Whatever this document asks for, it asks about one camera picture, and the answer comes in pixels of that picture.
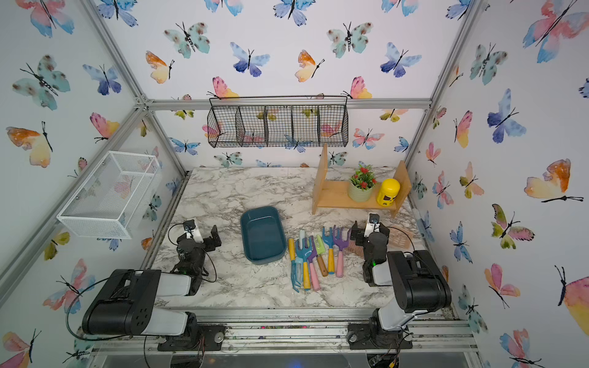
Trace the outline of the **blue rake yellow handle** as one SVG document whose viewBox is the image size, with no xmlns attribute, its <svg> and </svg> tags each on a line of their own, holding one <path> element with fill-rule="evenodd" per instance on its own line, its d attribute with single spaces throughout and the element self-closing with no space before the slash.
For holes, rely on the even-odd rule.
<svg viewBox="0 0 589 368">
<path fill-rule="evenodd" d="M 328 247 L 328 274 L 335 273 L 334 261 L 334 230 L 332 228 L 322 228 L 322 242 Z"/>
</svg>

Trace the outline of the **light blue rake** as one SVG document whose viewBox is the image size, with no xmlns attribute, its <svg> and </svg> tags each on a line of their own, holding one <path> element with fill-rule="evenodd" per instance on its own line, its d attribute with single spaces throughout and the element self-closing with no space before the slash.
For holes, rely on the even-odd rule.
<svg viewBox="0 0 589 368">
<path fill-rule="evenodd" d="M 311 249 L 307 246 L 306 231 L 299 230 L 299 238 L 296 242 L 297 258 L 295 263 L 298 265 L 298 279 L 302 281 L 302 286 L 305 291 L 311 290 L 311 278 L 308 264 L 308 257 L 311 254 Z"/>
</svg>

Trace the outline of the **purple fork pink handle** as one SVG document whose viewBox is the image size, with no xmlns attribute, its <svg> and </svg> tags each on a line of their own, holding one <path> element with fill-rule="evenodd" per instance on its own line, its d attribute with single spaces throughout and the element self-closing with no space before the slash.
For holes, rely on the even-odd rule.
<svg viewBox="0 0 589 368">
<path fill-rule="evenodd" d="M 334 245 L 338 248 L 335 274 L 337 278 L 342 278 L 345 269 L 345 249 L 349 246 L 351 233 L 350 231 L 345 233 L 344 228 L 337 226 L 334 226 L 332 230 Z"/>
</svg>

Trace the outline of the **green rake brown handle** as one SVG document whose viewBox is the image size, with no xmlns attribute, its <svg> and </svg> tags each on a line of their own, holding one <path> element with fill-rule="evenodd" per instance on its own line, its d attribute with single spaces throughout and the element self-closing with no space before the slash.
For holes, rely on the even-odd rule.
<svg viewBox="0 0 589 368">
<path fill-rule="evenodd" d="M 318 266 L 320 268 L 322 276 L 327 277 L 328 276 L 328 268 L 325 264 L 325 260 L 323 259 L 323 255 L 326 253 L 325 244 L 323 243 L 323 239 L 321 236 L 315 236 L 314 241 L 315 241 L 315 249 L 318 254 L 316 257 L 317 262 L 318 262 Z"/>
</svg>

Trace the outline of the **teal fork yellow handle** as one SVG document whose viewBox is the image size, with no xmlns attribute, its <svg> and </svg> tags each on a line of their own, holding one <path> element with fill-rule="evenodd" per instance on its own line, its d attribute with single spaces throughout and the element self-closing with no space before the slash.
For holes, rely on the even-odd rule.
<svg viewBox="0 0 589 368">
<path fill-rule="evenodd" d="M 291 285 L 295 292 L 299 293 L 299 288 L 301 286 L 300 282 L 298 281 L 297 277 L 297 255 L 296 255 L 296 246 L 295 241 L 292 238 L 288 239 L 288 252 L 289 257 L 291 260 Z"/>
</svg>

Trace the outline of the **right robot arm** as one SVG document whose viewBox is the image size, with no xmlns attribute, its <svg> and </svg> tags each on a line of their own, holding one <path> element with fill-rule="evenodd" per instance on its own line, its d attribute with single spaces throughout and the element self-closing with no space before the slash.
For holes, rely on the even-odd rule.
<svg viewBox="0 0 589 368">
<path fill-rule="evenodd" d="M 390 234 L 381 223 L 351 228 L 351 239 L 363 248 L 364 281 L 371 287 L 394 290 L 394 299 L 377 308 L 370 319 L 374 336 L 399 333 L 417 317 L 452 303 L 451 289 L 429 251 L 390 251 Z"/>
</svg>

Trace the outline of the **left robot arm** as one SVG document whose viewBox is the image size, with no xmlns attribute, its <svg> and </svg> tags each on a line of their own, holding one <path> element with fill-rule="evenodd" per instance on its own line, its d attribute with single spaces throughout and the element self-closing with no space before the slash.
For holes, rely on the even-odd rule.
<svg viewBox="0 0 589 368">
<path fill-rule="evenodd" d="M 219 248 L 222 240 L 216 226 L 207 238 L 199 236 L 193 220 L 184 222 L 183 228 L 176 240 L 179 260 L 173 271 L 113 271 L 85 312 L 81 324 L 85 334 L 179 337 L 188 331 L 187 312 L 158 308 L 156 300 L 196 295 L 208 276 L 206 256 Z"/>
</svg>

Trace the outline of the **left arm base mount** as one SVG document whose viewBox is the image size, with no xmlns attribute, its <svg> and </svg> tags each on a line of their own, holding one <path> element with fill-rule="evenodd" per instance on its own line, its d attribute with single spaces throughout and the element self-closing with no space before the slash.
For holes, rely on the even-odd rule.
<svg viewBox="0 0 589 368">
<path fill-rule="evenodd" d="M 188 326 L 183 335 L 167 337 L 159 343 L 159 352 L 218 352 L 225 340 L 226 326 L 205 324 Z"/>
</svg>

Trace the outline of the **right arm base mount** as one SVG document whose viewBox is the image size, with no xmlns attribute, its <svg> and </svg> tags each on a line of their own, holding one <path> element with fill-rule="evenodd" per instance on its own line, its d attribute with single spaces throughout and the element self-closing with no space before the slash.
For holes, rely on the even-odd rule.
<svg viewBox="0 0 589 368">
<path fill-rule="evenodd" d="M 353 351 L 413 348 L 406 331 L 385 331 L 373 323 L 348 324 L 346 340 Z"/>
</svg>

